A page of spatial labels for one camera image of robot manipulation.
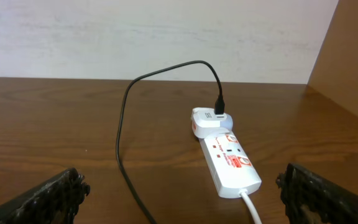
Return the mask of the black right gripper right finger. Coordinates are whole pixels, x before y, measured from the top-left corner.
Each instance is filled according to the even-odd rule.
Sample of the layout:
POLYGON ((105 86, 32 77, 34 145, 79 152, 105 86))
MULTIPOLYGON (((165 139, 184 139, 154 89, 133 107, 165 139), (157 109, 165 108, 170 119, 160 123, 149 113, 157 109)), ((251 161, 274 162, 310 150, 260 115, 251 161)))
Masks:
POLYGON ((328 179, 289 163, 275 182, 291 224, 358 224, 358 195, 328 179))

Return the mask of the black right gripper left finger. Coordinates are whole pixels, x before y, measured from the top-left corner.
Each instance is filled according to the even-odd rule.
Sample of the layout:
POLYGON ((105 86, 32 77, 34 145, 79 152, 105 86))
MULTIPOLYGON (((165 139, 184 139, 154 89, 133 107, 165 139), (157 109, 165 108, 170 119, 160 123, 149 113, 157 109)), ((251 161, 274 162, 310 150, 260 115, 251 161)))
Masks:
POLYGON ((84 175, 72 167, 0 205, 0 224, 73 223, 90 194, 84 175))

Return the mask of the white USB charger adapter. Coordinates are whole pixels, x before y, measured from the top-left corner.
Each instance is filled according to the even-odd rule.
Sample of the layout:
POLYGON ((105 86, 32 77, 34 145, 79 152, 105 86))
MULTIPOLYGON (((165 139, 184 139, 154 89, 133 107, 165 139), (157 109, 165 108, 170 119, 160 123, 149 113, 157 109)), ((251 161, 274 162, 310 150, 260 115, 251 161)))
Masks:
POLYGON ((229 133, 233 120, 229 114, 215 114, 213 108, 193 108, 191 113, 192 130, 199 139, 214 134, 229 133))

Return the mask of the white power strip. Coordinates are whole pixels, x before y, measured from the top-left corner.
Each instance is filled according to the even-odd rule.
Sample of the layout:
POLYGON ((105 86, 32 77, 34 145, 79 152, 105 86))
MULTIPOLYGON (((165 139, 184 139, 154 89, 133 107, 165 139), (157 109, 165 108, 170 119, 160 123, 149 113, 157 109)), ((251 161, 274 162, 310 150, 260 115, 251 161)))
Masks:
POLYGON ((200 144, 220 197, 239 198, 259 190, 262 180, 234 133, 213 134, 200 144))

